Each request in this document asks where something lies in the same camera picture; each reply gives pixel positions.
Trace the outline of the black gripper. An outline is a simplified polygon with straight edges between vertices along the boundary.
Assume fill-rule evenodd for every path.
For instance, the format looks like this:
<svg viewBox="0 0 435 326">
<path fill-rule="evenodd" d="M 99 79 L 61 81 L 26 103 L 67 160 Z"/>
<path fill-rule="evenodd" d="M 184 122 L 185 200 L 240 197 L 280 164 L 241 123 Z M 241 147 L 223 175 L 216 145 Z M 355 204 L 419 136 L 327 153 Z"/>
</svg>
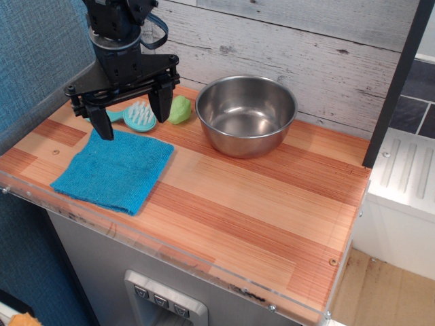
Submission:
<svg viewBox="0 0 435 326">
<path fill-rule="evenodd" d="M 168 120 L 173 89 L 179 83 L 174 54 L 143 54 L 140 36 L 115 40 L 91 35 L 96 60 L 65 88 L 76 116 L 88 117 L 99 136 L 114 139 L 105 107 L 148 95 L 158 122 Z"/>
</svg>

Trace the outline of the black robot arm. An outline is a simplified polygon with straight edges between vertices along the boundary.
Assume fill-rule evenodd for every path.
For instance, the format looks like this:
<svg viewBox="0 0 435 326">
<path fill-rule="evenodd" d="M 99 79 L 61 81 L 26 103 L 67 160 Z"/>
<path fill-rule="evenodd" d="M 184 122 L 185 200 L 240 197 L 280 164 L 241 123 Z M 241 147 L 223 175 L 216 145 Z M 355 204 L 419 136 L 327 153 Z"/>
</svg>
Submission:
<svg viewBox="0 0 435 326">
<path fill-rule="evenodd" d="M 170 115 L 179 83 L 174 54 L 143 54 L 166 43 L 168 26 L 152 13 L 157 1 L 85 1 L 96 60 L 65 87 L 76 116 L 88 118 L 104 140 L 114 132 L 106 108 L 147 95 L 156 119 Z"/>
</svg>

